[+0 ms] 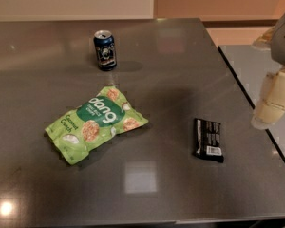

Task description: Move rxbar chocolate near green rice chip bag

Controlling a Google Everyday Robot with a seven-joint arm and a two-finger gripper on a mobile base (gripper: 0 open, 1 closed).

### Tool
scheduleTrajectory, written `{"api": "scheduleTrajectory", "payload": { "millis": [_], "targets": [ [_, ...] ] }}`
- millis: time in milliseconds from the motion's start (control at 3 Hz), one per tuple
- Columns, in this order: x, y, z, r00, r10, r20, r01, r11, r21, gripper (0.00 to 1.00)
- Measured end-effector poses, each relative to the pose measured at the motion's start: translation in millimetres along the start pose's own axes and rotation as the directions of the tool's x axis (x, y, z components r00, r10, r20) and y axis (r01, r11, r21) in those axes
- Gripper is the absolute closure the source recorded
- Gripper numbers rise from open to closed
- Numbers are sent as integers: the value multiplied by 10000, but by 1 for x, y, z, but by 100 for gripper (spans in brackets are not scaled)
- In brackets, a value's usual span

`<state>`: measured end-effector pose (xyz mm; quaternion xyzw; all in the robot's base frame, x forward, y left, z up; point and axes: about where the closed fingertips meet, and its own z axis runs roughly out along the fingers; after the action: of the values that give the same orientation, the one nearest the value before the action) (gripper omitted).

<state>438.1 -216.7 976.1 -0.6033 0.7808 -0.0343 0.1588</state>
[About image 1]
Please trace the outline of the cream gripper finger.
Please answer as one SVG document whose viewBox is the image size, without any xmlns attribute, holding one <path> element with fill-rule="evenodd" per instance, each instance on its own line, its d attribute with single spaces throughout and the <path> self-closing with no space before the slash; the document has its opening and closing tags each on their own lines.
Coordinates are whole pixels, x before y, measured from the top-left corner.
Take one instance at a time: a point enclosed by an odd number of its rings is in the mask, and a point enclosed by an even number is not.
<svg viewBox="0 0 285 228">
<path fill-rule="evenodd" d="M 268 73 L 263 80 L 251 124 L 259 130 L 268 129 L 285 114 L 285 67 Z"/>
<path fill-rule="evenodd" d="M 269 28 L 262 35 L 260 35 L 257 39 L 255 39 L 255 41 L 252 43 L 252 46 L 259 50 L 270 50 L 274 30 L 275 28 Z"/>
</svg>

